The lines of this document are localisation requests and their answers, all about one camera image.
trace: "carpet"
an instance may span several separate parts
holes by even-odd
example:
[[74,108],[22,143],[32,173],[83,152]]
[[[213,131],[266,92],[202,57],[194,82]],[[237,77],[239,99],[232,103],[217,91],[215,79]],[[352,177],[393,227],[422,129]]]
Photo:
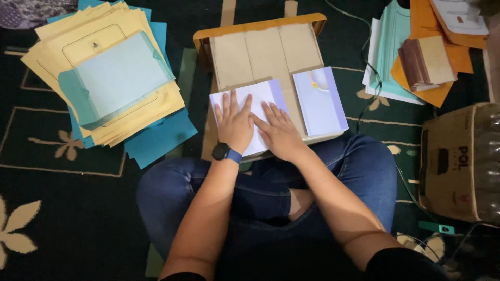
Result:
[[[177,82],[183,85],[181,94],[189,116],[199,131],[167,157],[201,155],[212,78],[194,65],[192,35],[220,25],[222,2],[127,1],[152,9],[153,22],[167,22],[166,53]],[[380,18],[389,2],[338,0],[335,4],[370,21]],[[282,18],[284,7],[283,0],[237,1],[234,24]],[[371,102],[361,83],[364,65],[360,50],[369,35],[368,28],[336,12],[323,0],[299,1],[297,14],[310,13],[327,17],[317,41],[324,65],[333,68],[349,127],[355,130],[360,112]],[[0,221],[4,205],[3,214],[12,219],[12,224],[18,222],[14,232],[22,234],[16,236],[20,247],[3,240],[1,247],[7,258],[0,260],[0,279],[145,279],[150,242],[139,216],[135,190],[148,168],[140,170],[122,145],[81,149],[81,143],[72,141],[65,103],[27,70],[19,56],[3,52],[6,47],[31,47],[37,40],[33,30],[2,29],[0,38]],[[471,50],[471,57],[475,74],[459,74],[441,109],[379,97],[360,123],[362,133],[389,147],[413,190],[418,187],[422,123],[488,98],[481,51]],[[17,208],[25,211],[13,212]],[[417,226],[425,219],[398,179],[393,232],[426,238],[431,233]],[[149,276],[161,264],[156,259],[154,265],[154,251],[150,254]]]

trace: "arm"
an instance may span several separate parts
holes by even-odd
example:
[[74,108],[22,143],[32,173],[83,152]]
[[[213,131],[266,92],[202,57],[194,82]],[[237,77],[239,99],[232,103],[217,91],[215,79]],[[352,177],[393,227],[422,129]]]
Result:
[[314,193],[333,236],[361,270],[378,251],[401,245],[372,211],[325,166],[303,141],[290,117],[274,104],[262,104],[269,124],[253,116],[271,152],[293,163]]
[[[236,91],[223,96],[223,113],[218,105],[215,115],[219,140],[240,154],[247,149],[254,134],[250,114],[252,96],[238,113]],[[192,272],[207,281],[214,279],[217,259],[228,231],[229,211],[235,189],[238,163],[231,159],[214,160],[206,178],[194,196],[177,230],[159,279],[180,272]]]

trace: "blue jeans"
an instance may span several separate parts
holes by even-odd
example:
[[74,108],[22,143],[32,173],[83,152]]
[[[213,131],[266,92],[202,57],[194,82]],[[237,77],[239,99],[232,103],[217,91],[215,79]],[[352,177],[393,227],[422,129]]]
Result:
[[[397,170],[387,146],[370,136],[346,132],[311,148],[390,232]],[[209,167],[210,162],[202,159],[168,159],[153,166],[139,182],[140,215],[151,242],[164,259]],[[288,216],[289,188],[306,189],[307,186],[293,164],[276,158],[256,161],[252,175],[238,174],[221,259],[230,259],[259,244],[294,237],[333,240],[316,204],[284,226],[269,224],[268,220]]]

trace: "smartwatch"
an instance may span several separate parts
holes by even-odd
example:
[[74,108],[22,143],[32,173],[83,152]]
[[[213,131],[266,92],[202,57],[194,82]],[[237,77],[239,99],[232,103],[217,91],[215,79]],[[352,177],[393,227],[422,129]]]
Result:
[[215,160],[231,159],[236,163],[240,163],[242,155],[234,151],[227,143],[219,142],[212,150],[212,157]]

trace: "hand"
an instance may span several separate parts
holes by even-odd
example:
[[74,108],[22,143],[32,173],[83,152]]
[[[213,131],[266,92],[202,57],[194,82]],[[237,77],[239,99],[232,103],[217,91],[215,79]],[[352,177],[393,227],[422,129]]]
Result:
[[238,113],[238,101],[236,90],[231,90],[231,102],[228,101],[228,94],[222,95],[222,109],[215,105],[215,116],[218,123],[218,137],[221,143],[226,143],[232,150],[243,155],[254,136],[254,120],[250,116],[250,106],[252,105],[252,95],[246,98],[245,105]]
[[279,110],[274,103],[271,102],[270,105],[269,108],[267,103],[262,102],[269,124],[252,113],[250,116],[260,129],[258,133],[271,152],[276,157],[295,164],[302,152],[309,150],[309,147],[302,141],[301,134],[288,114]]

